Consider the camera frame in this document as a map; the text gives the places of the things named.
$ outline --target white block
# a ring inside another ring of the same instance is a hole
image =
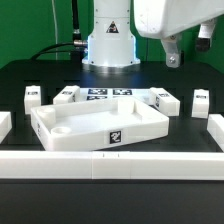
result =
[[[54,99],[53,104],[64,104],[77,101],[80,96],[79,86],[66,86]]]
[[[32,107],[41,106],[40,86],[27,86],[24,97],[25,114],[30,114]]]
[[[0,143],[12,128],[11,113],[0,112]]]
[[[149,89],[149,105],[155,106],[166,116],[179,116],[180,101],[163,88]]]
[[[130,179],[129,152],[93,152],[92,179]]]
[[[203,89],[194,90],[192,117],[208,118],[209,91]]]
[[[0,178],[92,179],[92,153],[0,151]]]
[[[220,114],[210,114],[207,130],[224,151],[224,118]]]
[[[130,152],[131,179],[223,180],[219,153]]]

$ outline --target robot logo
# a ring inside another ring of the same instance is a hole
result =
[[[107,33],[119,33],[114,21],[110,24],[109,28],[107,29]]]

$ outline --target black sticker on tray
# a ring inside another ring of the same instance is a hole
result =
[[[64,94],[64,95],[72,95],[72,92],[71,91],[63,91],[62,94]]]
[[[88,94],[107,95],[107,89],[89,89]]]
[[[38,92],[28,92],[28,95],[38,95]]]
[[[206,97],[206,96],[199,96],[199,95],[197,95],[196,98],[199,98],[199,99],[206,99],[207,97]]]
[[[101,100],[101,99],[107,99],[107,96],[87,96],[86,100]]]
[[[132,90],[131,89],[114,89],[113,90],[113,95],[119,95],[119,96],[130,96],[132,95]]]
[[[162,94],[159,94],[159,96],[161,96],[161,97],[169,97],[170,95],[167,94],[167,93],[162,93]]]
[[[156,106],[157,107],[159,107],[159,101],[160,101],[159,97],[156,97]]]
[[[41,129],[39,123],[37,123],[37,134],[41,137]]]
[[[110,144],[121,142],[121,131],[110,132]]]

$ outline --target label sticker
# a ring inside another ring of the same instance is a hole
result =
[[[41,129],[39,123],[37,123],[37,134],[41,137]]]
[[[169,97],[170,95],[167,94],[167,93],[162,93],[162,94],[159,94],[159,96],[161,96],[161,97]]]
[[[107,96],[87,96],[86,100],[101,100],[107,99]]]
[[[109,28],[107,29],[107,33],[119,33],[114,21],[110,24]]]
[[[72,95],[72,92],[71,91],[63,91],[62,94],[64,94],[64,95]]]
[[[130,89],[114,89],[113,95],[121,96],[121,95],[132,95],[132,90]]]
[[[110,144],[121,142],[121,131],[110,132]]]
[[[38,92],[28,92],[28,95],[38,95]]]
[[[89,89],[88,94],[107,95],[107,89]]]
[[[199,95],[197,95],[196,98],[199,98],[199,99],[206,99],[207,97],[206,97],[206,96],[199,96]]]
[[[159,101],[160,101],[159,97],[156,97],[156,106],[157,107],[159,107]]]

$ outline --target cable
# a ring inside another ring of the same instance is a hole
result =
[[[62,50],[62,51],[43,51],[43,52],[39,52],[38,54],[35,54],[31,60],[36,60],[39,56],[43,55],[43,54],[57,54],[57,53],[72,53],[72,52],[79,52],[81,50]]]
[[[148,56],[149,56],[149,38],[146,40],[146,57],[145,60],[148,61]]]
[[[73,29],[79,30],[78,1],[72,0]]]
[[[34,56],[32,56],[30,59],[31,60],[36,60],[43,52],[47,52],[49,50],[52,50],[52,49],[55,49],[55,48],[58,48],[58,47],[64,47],[64,46],[74,46],[74,43],[68,42],[68,43],[60,43],[60,44],[51,45],[49,47],[46,47],[46,48],[42,49],[37,54],[35,54]]]
[[[55,0],[52,0],[52,10],[54,16],[54,29],[55,29],[55,43],[58,44],[58,22],[57,22],[57,15],[56,15],[56,7],[55,7]]]

